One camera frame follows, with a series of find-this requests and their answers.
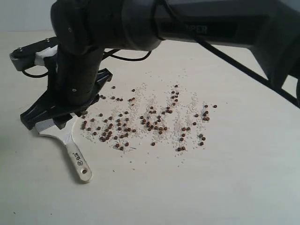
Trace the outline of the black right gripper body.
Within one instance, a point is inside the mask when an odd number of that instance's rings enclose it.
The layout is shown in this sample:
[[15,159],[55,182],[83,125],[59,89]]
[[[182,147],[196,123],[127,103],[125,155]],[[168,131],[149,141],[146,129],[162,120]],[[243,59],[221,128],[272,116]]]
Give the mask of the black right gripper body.
[[75,114],[82,115],[99,101],[99,91],[112,78],[107,69],[99,70],[104,48],[93,47],[73,55],[60,45],[36,53],[35,65],[48,70],[47,90],[20,115],[22,124],[32,130],[38,122]]

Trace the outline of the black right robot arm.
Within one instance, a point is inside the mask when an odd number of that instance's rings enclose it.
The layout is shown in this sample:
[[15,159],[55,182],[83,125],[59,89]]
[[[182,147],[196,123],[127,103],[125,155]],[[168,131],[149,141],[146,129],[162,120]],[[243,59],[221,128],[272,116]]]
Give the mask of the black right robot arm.
[[20,116],[27,129],[48,119],[63,129],[110,81],[103,59],[118,50],[149,53],[164,40],[197,42],[300,105],[282,88],[287,76],[300,76],[297,0],[58,0],[50,16],[54,37],[10,54],[23,73],[47,68],[45,93]]

